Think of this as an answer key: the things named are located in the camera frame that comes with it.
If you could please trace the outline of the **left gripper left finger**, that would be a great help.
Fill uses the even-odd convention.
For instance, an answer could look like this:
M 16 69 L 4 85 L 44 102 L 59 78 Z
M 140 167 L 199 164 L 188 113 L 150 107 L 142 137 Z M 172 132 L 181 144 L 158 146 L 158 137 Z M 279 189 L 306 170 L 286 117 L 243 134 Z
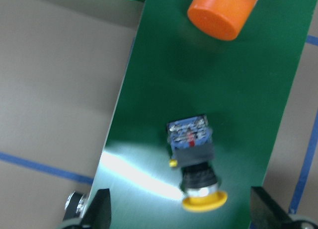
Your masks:
M 79 224 L 81 229 L 109 229 L 111 225 L 111 197 L 109 189 L 96 192 Z

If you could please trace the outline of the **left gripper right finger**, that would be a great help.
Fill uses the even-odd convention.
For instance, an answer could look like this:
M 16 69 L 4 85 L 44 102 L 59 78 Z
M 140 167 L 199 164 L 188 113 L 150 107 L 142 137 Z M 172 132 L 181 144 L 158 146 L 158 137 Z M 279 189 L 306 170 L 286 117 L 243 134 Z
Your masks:
M 293 220 L 272 199 L 263 187 L 250 190 L 250 218 L 252 229 L 288 229 Z

